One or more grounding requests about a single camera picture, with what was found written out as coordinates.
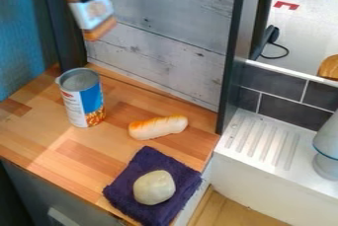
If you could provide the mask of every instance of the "baguette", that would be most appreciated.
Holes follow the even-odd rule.
[[[147,140],[172,133],[182,132],[188,125],[188,119],[179,114],[132,122],[129,135],[136,140]]]

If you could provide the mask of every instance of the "purple towel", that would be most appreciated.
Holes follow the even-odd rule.
[[[143,205],[133,198],[132,185],[142,175],[155,170],[171,174],[176,185],[174,195],[156,205]],[[145,146],[126,169],[103,190],[107,200],[122,213],[145,226],[164,226],[184,207],[201,184],[201,174],[159,151]]]

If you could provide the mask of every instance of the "wooden countertop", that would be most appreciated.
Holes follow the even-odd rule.
[[[113,208],[102,189],[144,145],[201,171],[218,141],[213,133],[216,114],[98,66],[88,67],[101,74],[105,121],[90,128],[68,122],[54,83],[59,75],[55,66],[0,103],[0,156],[137,224]],[[184,132],[147,141],[127,134],[131,121],[172,113],[188,117]]]

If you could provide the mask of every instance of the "red sign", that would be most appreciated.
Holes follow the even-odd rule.
[[[296,10],[299,7],[299,4],[284,2],[284,1],[278,1],[275,3],[275,8],[281,8],[282,6],[289,6],[289,10]]]

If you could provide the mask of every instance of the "wall tile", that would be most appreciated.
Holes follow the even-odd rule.
[[[330,112],[264,94],[258,113],[314,131],[332,115]]]
[[[250,112],[256,112],[259,93],[250,89],[241,88],[239,91],[238,106]]]
[[[242,86],[300,101],[305,80],[247,65]]]
[[[310,81],[303,102],[335,112],[338,109],[338,88]]]

